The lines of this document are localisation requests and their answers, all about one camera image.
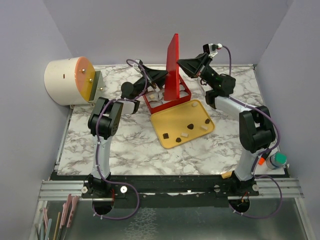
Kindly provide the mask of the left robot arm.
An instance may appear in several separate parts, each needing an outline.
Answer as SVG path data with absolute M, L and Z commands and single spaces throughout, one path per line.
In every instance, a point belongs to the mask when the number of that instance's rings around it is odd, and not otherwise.
M 135 69 L 142 77 L 135 83 L 124 82 L 121 85 L 119 100 L 99 97 L 88 119 L 87 126 L 94 137 L 94 163 L 88 185 L 93 188 L 97 196 L 106 197 L 111 190 L 110 186 L 110 148 L 113 136 L 116 134 L 122 115 L 135 114 L 140 102 L 138 98 L 147 93 L 148 88 L 162 89 L 167 70 L 157 70 L 139 63 Z

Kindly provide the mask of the clear and metal tongs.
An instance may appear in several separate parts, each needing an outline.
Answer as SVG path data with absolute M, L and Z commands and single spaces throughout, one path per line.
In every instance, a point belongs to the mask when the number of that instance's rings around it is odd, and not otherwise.
M 204 88 L 203 88 L 203 85 L 202 85 L 202 83 L 201 83 L 201 79 L 200 79 L 200 78 L 197 79 L 197 84 L 198 84 L 198 86 L 199 86 L 199 89 L 200 89 L 202 95 L 205 96 L 205 95 L 206 95 L 206 91 L 205 91 Z

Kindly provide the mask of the red chocolate box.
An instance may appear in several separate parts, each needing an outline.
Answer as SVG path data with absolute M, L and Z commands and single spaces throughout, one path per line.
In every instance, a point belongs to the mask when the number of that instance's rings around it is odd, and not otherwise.
M 177 106 L 177 105 L 180 105 L 180 104 L 183 104 L 185 102 L 190 101 L 192 93 L 189 90 L 188 86 L 186 85 L 184 79 L 181 76 L 179 76 L 179 86 L 180 87 L 183 86 L 184 87 L 184 91 L 180 92 L 180 98 L 176 99 L 176 100 L 171 100 L 171 101 L 158 100 L 158 101 L 155 101 L 155 100 L 148 99 L 147 94 L 143 95 L 144 102 L 145 102 L 149 112 L 151 114 L 155 114 L 157 112 L 160 112 L 160 111 L 166 110 L 168 108 L 171 108 L 171 107 L 174 107 L 174 106 Z

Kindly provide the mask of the red box lid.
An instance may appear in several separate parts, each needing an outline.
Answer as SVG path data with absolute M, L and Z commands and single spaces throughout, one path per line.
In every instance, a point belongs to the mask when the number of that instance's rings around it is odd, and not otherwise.
M 175 33 L 167 48 L 166 70 L 168 74 L 165 78 L 164 100 L 175 101 L 180 98 L 179 90 L 179 34 Z

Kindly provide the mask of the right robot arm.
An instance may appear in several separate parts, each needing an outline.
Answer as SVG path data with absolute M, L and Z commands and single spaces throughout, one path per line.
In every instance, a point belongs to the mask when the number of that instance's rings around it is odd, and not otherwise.
M 229 74 L 219 74 L 211 66 L 208 53 L 195 58 L 179 59 L 177 64 L 189 78 L 199 78 L 211 87 L 205 92 L 205 102 L 238 121 L 239 140 L 242 153 L 233 174 L 237 179 L 230 182 L 229 189 L 240 196 L 248 189 L 246 181 L 254 177 L 259 155 L 270 151 L 269 146 L 276 139 L 274 125 L 266 106 L 255 107 L 232 97 L 236 79 Z

